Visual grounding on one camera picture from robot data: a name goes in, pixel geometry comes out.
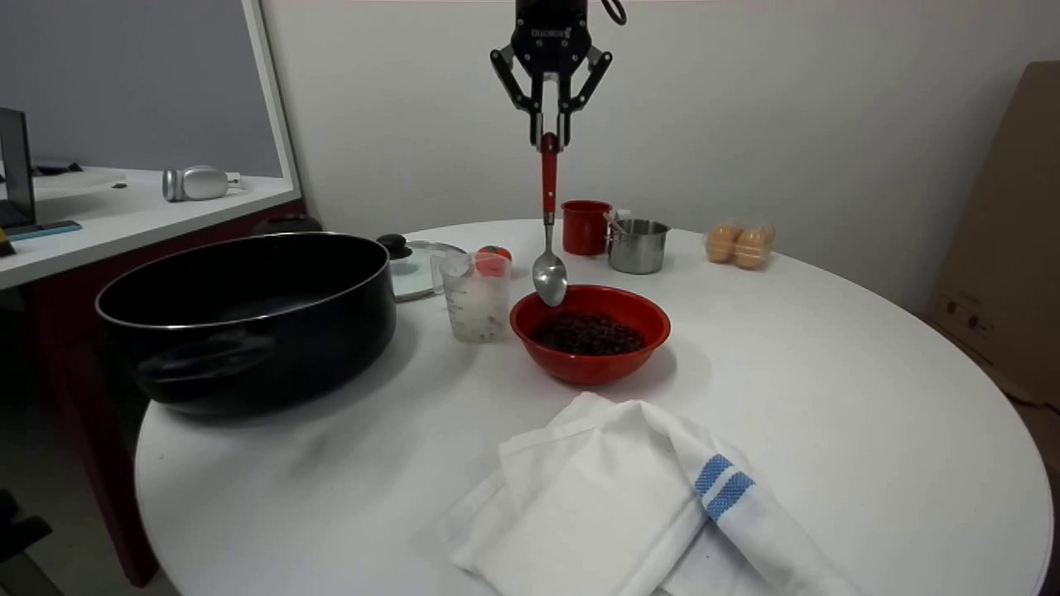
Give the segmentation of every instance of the clear glass cup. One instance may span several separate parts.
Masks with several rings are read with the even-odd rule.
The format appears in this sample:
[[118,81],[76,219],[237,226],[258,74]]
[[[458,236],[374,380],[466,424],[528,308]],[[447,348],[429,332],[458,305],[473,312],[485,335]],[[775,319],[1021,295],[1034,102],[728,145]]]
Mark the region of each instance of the clear glass cup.
[[510,259],[504,256],[439,256],[442,303],[458,342],[500,342],[506,327]]

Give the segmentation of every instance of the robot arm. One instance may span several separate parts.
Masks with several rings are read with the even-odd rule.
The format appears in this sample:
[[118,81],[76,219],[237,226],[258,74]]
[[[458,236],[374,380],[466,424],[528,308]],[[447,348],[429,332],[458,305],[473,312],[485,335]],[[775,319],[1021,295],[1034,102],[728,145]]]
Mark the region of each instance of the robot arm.
[[[627,22],[623,0],[601,0],[615,22]],[[557,84],[557,137],[558,149],[570,142],[570,112],[583,109],[595,93],[613,54],[595,50],[587,31],[587,0],[515,0],[515,31],[510,46],[494,50],[491,62],[515,109],[528,112],[528,145],[543,140],[543,87]],[[528,93],[513,75],[519,62],[528,75]],[[588,75],[573,93],[570,75],[587,62]]]

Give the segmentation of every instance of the brown egg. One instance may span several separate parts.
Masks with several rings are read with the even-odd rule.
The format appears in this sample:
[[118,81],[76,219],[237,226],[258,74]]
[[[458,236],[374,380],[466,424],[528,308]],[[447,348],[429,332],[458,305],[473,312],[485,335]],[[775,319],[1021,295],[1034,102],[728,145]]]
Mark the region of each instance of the brown egg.
[[704,259],[710,261],[733,261],[733,247],[738,241],[738,226],[722,223],[715,227],[704,232]]
[[733,259],[738,269],[764,269],[768,252],[772,252],[772,227],[768,226],[740,227],[738,241],[733,244]]

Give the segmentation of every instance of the pot rim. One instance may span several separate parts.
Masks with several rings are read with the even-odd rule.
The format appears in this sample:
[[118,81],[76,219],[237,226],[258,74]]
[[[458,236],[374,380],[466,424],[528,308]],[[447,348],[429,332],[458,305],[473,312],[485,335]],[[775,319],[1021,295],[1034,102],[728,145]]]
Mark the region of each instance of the pot rim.
[[[151,266],[161,266],[161,261],[173,261],[173,259],[185,259],[185,256],[195,256],[195,252],[207,252],[207,247],[223,247],[223,244],[247,244],[247,241],[279,241],[279,237],[343,237],[343,241],[365,241],[365,244],[374,244],[379,252],[379,266],[365,274],[357,285],[346,285],[341,293],[332,293],[332,295],[320,295],[313,303],[294,303],[288,308],[274,308],[274,312],[260,312],[260,314],[246,314],[246,319],[226,319],[226,320],[185,320],[185,326],[156,326],[156,320],[124,320],[124,319],[115,319],[102,308],[102,299],[122,285],[124,279],[151,269]],[[246,236],[246,237],[223,237],[223,241],[207,241],[207,244],[195,244],[195,247],[181,247],[181,252],[173,252],[173,256],[161,256],[161,259],[151,259],[151,261],[141,261],[130,271],[122,271],[118,279],[113,279],[110,285],[102,285],[102,293],[96,293],[96,314],[106,320],[106,326],[115,326],[115,327],[130,327],[130,332],[214,332],[214,327],[237,327],[237,326],[260,326],[260,320],[272,320],[272,319],[284,319],[284,314],[294,314],[294,312],[308,312],[308,308],[316,308],[323,303],[339,303],[365,285],[369,285],[378,274],[389,274],[389,259],[387,259],[387,247],[374,237],[361,237],[361,236],[339,236],[339,232],[265,232],[265,236]]]

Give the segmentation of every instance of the countertop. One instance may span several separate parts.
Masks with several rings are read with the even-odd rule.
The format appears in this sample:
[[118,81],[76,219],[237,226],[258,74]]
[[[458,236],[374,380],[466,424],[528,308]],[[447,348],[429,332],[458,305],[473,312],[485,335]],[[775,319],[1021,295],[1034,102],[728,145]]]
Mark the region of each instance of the countertop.
[[122,190],[35,199],[39,223],[80,227],[13,241],[16,256],[0,259],[0,293],[298,199],[284,179],[241,174],[226,199],[164,203],[161,173],[93,173],[115,173]]

